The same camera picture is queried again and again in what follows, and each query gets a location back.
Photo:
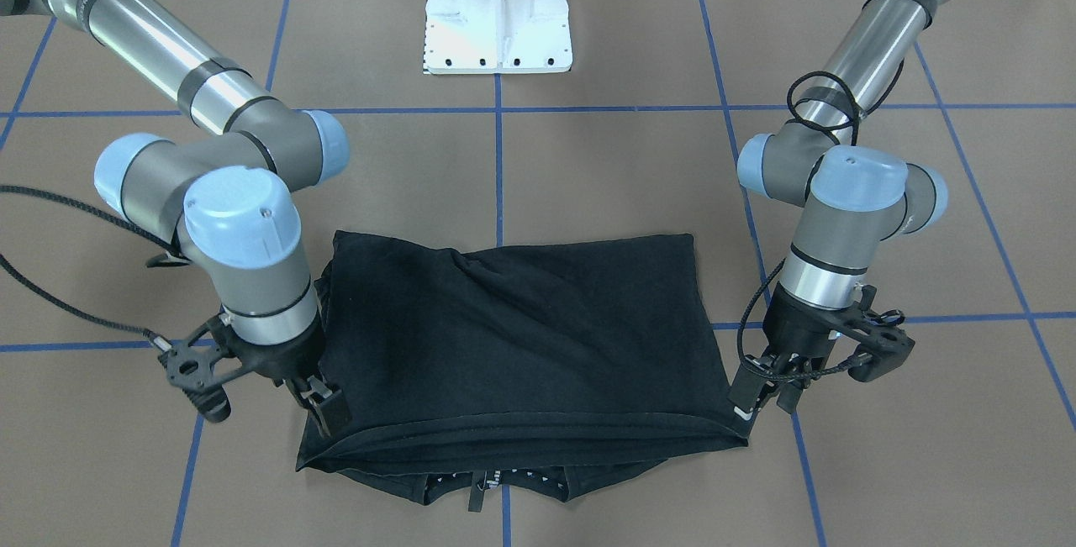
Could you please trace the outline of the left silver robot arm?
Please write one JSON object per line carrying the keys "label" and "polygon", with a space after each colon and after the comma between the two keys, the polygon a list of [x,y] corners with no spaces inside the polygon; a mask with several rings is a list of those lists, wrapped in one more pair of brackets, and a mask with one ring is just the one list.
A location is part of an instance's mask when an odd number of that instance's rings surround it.
{"label": "left silver robot arm", "polygon": [[865,0],[824,68],[791,85],[783,127],[739,153],[744,188],[802,209],[789,252],[766,280],[766,348],[741,353],[731,383],[731,406],[746,421],[771,399],[794,413],[804,390],[827,375],[875,380],[912,351],[902,314],[876,313],[864,279],[881,242],[928,228],[949,194],[934,169],[861,145],[858,135],[948,1]]}

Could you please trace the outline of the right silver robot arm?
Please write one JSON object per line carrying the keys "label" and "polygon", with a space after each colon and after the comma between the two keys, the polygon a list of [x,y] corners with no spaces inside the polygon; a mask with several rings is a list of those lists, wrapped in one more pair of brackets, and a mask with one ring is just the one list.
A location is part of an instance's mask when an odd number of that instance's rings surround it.
{"label": "right silver robot arm", "polygon": [[28,0],[118,55],[208,140],[151,134],[97,160],[101,198],[136,228],[203,269],[220,313],[180,343],[155,338],[166,378],[210,422],[230,413],[225,383],[257,371],[288,387],[323,436],[350,422],[345,395],[320,371],[325,334],[293,192],[342,172],[346,134],[326,112],[281,103],[157,0]]}

